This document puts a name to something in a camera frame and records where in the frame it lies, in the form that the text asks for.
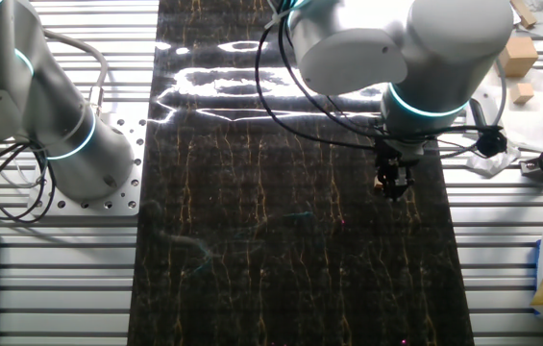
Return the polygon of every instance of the metal slotted rail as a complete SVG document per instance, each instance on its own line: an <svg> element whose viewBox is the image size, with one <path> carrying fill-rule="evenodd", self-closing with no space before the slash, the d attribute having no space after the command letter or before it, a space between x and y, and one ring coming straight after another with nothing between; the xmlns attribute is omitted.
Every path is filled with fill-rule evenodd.
<svg viewBox="0 0 543 346"><path fill-rule="evenodd" d="M111 66L104 110L131 124L148 112L158 1L36 1L43 24L100 49ZM87 95L98 63L49 42ZM543 69L543 39L536 42ZM459 135L444 139L461 143ZM443 150L451 150L442 144ZM543 320L529 309L533 243L543 234L543 184L518 165L492 179L445 160L445 178L477 345L543 345ZM19 160L30 177L33 157ZM13 167L13 180L20 178ZM27 190L0 178L0 200L25 210ZM51 218L32 228L0 224L0 345L124 346L136 247L136 219Z"/></svg>

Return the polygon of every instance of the cable connector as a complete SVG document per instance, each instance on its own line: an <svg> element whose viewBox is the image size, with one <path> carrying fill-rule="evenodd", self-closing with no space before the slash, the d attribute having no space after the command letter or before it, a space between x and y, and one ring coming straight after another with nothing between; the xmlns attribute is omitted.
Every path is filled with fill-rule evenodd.
<svg viewBox="0 0 543 346"><path fill-rule="evenodd" d="M89 91L89 104L94 110L96 116L100 116L102 112L102 101L105 96L105 91L101 86L92 86Z"/></svg>

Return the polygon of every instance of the wooden block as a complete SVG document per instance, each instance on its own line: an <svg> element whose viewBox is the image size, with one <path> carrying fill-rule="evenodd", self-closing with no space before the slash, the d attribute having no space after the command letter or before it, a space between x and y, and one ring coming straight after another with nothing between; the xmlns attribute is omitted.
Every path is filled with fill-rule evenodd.
<svg viewBox="0 0 543 346"><path fill-rule="evenodd" d="M500 62L510 78L525 77L537 60L538 52L531 37L511 37L500 54Z"/></svg>
<svg viewBox="0 0 543 346"><path fill-rule="evenodd" d="M523 0L510 0L510 3L512 4L512 7L514 7L514 10L519 13L519 16L521 17L521 24L526 28L531 28L533 24L536 23L536 17L533 16L533 13L530 11L528 6L523 2Z"/></svg>
<svg viewBox="0 0 543 346"><path fill-rule="evenodd" d="M519 83L510 90L510 99L513 103L523 105L533 97L531 83Z"/></svg>

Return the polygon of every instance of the black marble surface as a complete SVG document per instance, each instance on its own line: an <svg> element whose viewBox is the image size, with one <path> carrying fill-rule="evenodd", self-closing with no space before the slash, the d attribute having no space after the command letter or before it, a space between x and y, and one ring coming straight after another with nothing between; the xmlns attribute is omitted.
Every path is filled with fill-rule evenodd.
<svg viewBox="0 0 543 346"><path fill-rule="evenodd" d="M391 203L372 152L276 125L254 84L266 6L160 1L129 345L473 345L439 160ZM271 39L261 77L283 120L371 143L312 110ZM338 100L361 124L379 101Z"/></svg>

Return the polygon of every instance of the perforated metal plate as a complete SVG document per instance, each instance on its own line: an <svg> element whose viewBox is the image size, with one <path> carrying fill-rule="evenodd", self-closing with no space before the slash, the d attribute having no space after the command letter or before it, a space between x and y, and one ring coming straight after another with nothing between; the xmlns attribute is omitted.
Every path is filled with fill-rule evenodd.
<svg viewBox="0 0 543 346"><path fill-rule="evenodd" d="M119 130L130 142L134 152L133 170L126 183L115 193L95 201L77 202L64 196L59 190L53 204L47 212L48 216L129 216L138 214L140 200L140 183L144 162L145 131L147 130L146 112L107 112L101 115L101 120ZM50 191L45 188L41 199L41 207L49 202ZM30 194L28 206L37 199L38 188ZM34 214L38 215L43 208L36 208Z"/></svg>

